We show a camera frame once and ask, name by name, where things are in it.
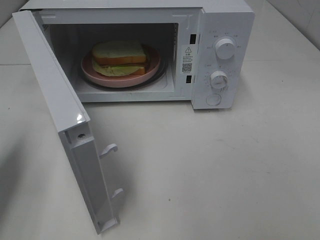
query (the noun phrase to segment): pink plate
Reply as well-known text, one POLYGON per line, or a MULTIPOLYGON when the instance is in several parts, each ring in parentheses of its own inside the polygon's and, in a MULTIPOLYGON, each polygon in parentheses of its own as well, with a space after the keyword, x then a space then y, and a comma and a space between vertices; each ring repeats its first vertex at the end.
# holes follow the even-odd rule
POLYGON ((92 67, 91 52, 88 52, 82 59, 81 68, 86 77, 95 84, 110 88, 132 87, 149 80, 156 74, 160 66, 161 58, 158 51, 146 45, 143 48, 148 52, 150 57, 150 64, 146 68, 144 75, 104 76, 97 73, 92 67))

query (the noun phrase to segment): warning label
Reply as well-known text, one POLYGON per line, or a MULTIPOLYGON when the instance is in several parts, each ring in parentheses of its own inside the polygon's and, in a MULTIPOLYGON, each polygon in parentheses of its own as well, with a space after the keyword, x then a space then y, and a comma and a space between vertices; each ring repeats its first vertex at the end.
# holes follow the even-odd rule
POLYGON ((182 45, 181 73, 191 75, 196 68, 197 45, 182 45))

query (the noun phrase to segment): control knob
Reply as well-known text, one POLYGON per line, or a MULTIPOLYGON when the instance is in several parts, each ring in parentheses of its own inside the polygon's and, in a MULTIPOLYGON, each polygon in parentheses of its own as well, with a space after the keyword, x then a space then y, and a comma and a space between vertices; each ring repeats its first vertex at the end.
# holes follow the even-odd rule
POLYGON ((236 51, 235 41, 231 38, 222 38, 215 44, 215 53, 218 58, 226 60, 231 58, 236 51))
POLYGON ((222 89, 227 83, 228 77, 223 71, 215 71, 210 75, 210 84, 215 89, 222 89))

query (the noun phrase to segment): countertop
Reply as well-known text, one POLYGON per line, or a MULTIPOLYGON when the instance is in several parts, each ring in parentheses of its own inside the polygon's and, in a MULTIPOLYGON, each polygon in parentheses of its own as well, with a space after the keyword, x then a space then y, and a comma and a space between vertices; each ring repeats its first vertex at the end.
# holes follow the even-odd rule
POLYGON ((231 109, 84 107, 121 223, 97 235, 14 21, 0 29, 0 239, 316 240, 320 52, 268 2, 231 109))

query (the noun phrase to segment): white microwave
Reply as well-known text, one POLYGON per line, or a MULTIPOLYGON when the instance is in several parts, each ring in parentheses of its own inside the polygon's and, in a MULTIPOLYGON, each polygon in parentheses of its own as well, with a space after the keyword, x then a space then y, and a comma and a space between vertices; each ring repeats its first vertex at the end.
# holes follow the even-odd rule
POLYGON ((230 108, 254 13, 243 0, 30 0, 13 14, 97 233, 119 222, 82 103, 191 101, 230 108), (144 84, 92 84, 82 58, 97 42, 139 40, 161 56, 144 84))

